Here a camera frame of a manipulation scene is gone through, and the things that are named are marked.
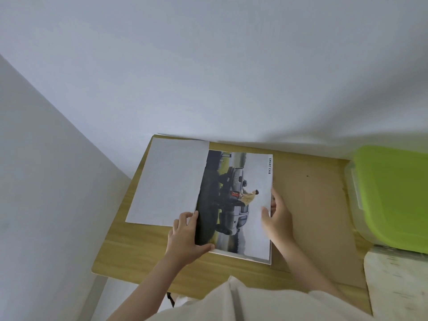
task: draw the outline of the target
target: forearm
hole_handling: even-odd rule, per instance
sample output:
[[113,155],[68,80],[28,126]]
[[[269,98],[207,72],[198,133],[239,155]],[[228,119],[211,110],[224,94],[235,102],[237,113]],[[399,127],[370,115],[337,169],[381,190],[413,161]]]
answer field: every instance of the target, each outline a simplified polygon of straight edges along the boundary
[[157,313],[181,267],[165,256],[108,321],[143,321]]
[[297,283],[309,291],[324,291],[349,302],[345,295],[309,259],[296,243],[277,245]]

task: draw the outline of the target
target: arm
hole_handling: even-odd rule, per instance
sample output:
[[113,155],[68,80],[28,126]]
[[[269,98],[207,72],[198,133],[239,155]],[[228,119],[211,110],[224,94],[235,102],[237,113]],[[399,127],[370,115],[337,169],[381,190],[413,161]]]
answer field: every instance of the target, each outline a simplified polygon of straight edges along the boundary
[[349,302],[345,295],[314,265],[298,246],[293,236],[293,217],[281,195],[272,188],[275,200],[272,201],[272,217],[263,207],[261,221],[265,232],[281,252],[297,283],[309,291],[324,291],[343,301]]
[[143,321],[157,313],[174,278],[187,264],[214,249],[213,244],[195,245],[198,211],[180,214],[168,234],[167,252],[146,279],[113,312],[108,321]]

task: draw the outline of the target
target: hand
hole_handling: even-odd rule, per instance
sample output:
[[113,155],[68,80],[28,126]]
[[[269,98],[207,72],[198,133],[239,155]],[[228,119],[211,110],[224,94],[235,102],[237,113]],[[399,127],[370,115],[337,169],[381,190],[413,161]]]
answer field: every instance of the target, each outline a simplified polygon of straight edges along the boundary
[[204,253],[215,248],[213,244],[207,243],[203,246],[195,244],[196,220],[199,212],[181,213],[178,220],[174,220],[173,229],[168,233],[168,244],[165,258],[171,259],[172,263],[183,268],[185,265],[192,263]]
[[271,189],[274,200],[270,204],[272,217],[266,207],[261,208],[261,223],[269,239],[276,245],[295,244],[293,236],[293,217],[284,199],[274,189]]

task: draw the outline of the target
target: photograph of pickup truck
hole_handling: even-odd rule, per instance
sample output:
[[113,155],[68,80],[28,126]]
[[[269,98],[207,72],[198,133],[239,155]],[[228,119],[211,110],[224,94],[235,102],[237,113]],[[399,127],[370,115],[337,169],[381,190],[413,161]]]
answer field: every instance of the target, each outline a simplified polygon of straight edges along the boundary
[[244,256],[266,255],[260,253],[269,248],[260,212],[261,206],[270,207],[271,158],[209,151],[196,206],[196,244],[213,243],[219,250]]

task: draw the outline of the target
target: plastic container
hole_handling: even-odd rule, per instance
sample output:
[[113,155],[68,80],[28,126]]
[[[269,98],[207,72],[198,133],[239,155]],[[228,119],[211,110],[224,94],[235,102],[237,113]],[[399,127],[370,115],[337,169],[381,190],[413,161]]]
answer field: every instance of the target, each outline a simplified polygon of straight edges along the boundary
[[428,154],[363,146],[353,163],[355,170],[351,165],[349,171],[354,171],[355,192],[350,194],[360,202],[353,216],[361,235],[374,243],[428,253]]
[[351,161],[345,167],[345,179],[348,187],[349,204],[352,213],[352,220],[358,233],[361,234],[367,241],[374,244],[385,246],[386,244],[377,239],[372,231],[367,226],[364,210],[362,207],[362,201],[360,196],[360,189],[358,185],[358,179],[356,177],[355,163]]

